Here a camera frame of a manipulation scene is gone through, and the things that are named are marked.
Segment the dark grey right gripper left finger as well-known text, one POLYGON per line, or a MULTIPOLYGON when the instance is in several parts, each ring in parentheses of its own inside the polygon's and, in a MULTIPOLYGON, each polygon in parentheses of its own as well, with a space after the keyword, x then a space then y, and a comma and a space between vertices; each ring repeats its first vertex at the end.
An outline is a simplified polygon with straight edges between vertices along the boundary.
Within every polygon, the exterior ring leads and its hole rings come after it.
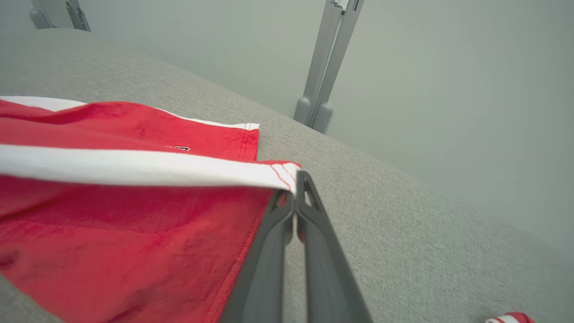
POLYGON ((222 311, 221 323, 281 323, 285 247, 293 233, 293 195, 275 190, 222 311))

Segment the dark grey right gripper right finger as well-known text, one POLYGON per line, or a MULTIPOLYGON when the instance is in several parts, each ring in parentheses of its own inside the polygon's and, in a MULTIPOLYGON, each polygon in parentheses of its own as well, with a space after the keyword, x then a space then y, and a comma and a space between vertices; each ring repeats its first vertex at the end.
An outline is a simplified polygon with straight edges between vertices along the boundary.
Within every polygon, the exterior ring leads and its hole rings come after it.
POLYGON ((308 323, 371 323, 337 235, 307 171, 296 176, 297 235, 304 244, 308 323))

